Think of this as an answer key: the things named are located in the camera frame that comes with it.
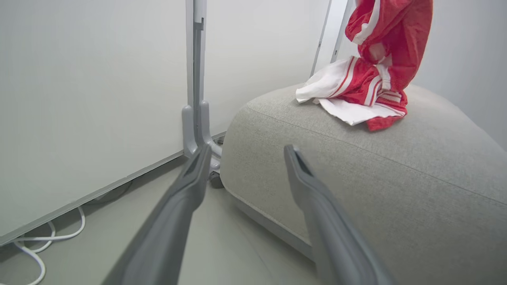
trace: gray ottoman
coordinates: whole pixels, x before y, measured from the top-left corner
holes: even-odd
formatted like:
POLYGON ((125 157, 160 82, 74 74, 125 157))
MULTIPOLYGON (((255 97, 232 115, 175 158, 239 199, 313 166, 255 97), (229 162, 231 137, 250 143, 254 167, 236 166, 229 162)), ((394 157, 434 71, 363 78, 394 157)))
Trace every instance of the gray ottoman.
POLYGON ((507 153, 463 112, 417 86, 389 129, 348 126, 291 86, 249 102, 223 146, 238 206, 312 258, 283 146, 297 145, 401 284, 507 283, 507 153))

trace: floor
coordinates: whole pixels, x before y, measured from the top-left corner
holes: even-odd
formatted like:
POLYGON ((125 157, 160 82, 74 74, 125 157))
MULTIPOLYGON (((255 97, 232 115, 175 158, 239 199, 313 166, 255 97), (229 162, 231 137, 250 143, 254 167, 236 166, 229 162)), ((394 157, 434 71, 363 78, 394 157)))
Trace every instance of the floor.
MULTIPOLYGON (((178 158, 135 179, 112 203, 84 205, 84 231, 40 253, 47 267, 41 284, 101 284, 184 160, 178 158)), ((79 213, 72 210, 54 224, 57 235, 72 233, 80 226, 79 213)), ((48 233, 43 225, 28 235, 48 233)), ((0 247, 0 264, 0 283, 7 285, 28 284, 39 275, 36 262, 13 245, 0 247)), ((234 207, 224 189, 208 187, 192 218, 179 284, 318 284, 318 280, 313 262, 234 207)))

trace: clothing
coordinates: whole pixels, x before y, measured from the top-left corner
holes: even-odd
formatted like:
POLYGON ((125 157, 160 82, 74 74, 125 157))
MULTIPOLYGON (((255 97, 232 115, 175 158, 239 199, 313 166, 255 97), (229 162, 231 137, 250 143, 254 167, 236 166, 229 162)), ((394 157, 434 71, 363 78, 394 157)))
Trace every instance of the clothing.
POLYGON ((433 0, 361 0, 345 35, 383 71, 383 89, 402 91, 414 78, 428 40, 433 0))
POLYGON ((367 121, 370 130, 386 128, 407 113, 405 93, 382 90, 378 70, 354 56, 327 65, 296 90, 299 103, 312 98, 349 125, 367 121))
POLYGON ((433 1, 358 2, 345 34, 358 44, 361 58, 351 57, 324 67, 296 91, 296 98, 299 102, 322 98, 314 102, 321 103, 335 116, 342 114, 337 116, 342 120, 353 118, 347 122, 351 125, 367 121, 368 128, 375 131, 390 127, 407 114, 408 101, 403 89, 421 64, 431 26, 433 1), (365 109, 358 115, 353 114, 357 107, 336 100, 376 107, 365 109), (379 106, 392 112, 379 109, 379 106))

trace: white wall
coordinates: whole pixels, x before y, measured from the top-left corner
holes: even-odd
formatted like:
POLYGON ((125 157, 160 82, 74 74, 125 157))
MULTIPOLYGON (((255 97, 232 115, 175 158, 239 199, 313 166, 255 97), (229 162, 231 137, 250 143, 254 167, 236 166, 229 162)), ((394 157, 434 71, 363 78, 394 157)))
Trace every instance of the white wall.
POLYGON ((321 70, 324 66, 331 63, 331 57, 335 50, 336 38, 340 32, 340 26, 345 13, 347 0, 331 0, 328 21, 325 24, 324 36, 315 65, 315 72, 321 70))
POLYGON ((185 16, 185 0, 0 2, 0 244, 183 149, 185 16))
POLYGON ((310 77, 329 0, 208 0, 204 99, 211 134, 269 91, 310 77))
POLYGON ((453 102, 504 150, 506 11, 504 0, 435 1, 428 44, 413 80, 453 102))

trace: white cable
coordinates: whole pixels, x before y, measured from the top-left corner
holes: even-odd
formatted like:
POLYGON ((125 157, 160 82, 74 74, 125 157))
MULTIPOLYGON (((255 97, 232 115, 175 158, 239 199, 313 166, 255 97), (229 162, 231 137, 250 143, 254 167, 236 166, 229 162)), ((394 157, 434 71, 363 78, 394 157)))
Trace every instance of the white cable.
POLYGON ((48 240, 63 240, 63 239, 69 239, 77 236, 80 234, 83 229, 85 228, 85 213, 83 212, 83 209, 81 207, 78 207, 79 213, 81 214, 81 227, 79 230, 73 234, 68 235, 59 235, 55 237, 50 236, 43 236, 43 237, 18 237, 15 238, 13 241, 48 241, 48 240))
POLYGON ((81 214, 81 227, 75 233, 68 234, 68 235, 55 236, 56 235, 55 226, 53 225, 53 223, 51 221, 49 221, 48 225, 51 228, 51 236, 45 236, 45 237, 24 237, 24 236, 22 236, 22 237, 15 238, 11 241, 20 250, 24 251, 26 254, 33 257, 33 259, 35 259, 35 261, 37 261, 37 263, 39 264, 39 267, 41 268, 41 273, 40 273, 39 277, 35 281, 33 281, 32 283, 29 283, 28 285, 39 284, 42 281, 42 279, 44 278, 44 276, 46 275, 46 265, 44 264, 44 261, 42 261, 42 259, 37 255, 37 253, 40 253, 41 251, 47 249, 51 245, 51 243, 55 240, 64 240, 64 239, 73 238, 83 231, 83 229, 85 228, 85 223, 86 223, 85 213, 83 212, 83 209, 81 209, 81 207, 78 207, 78 210, 79 210, 79 213, 81 214), (37 248, 36 250, 31 250, 25 246, 25 244, 24 244, 25 241, 47 241, 47 242, 42 247, 37 248))

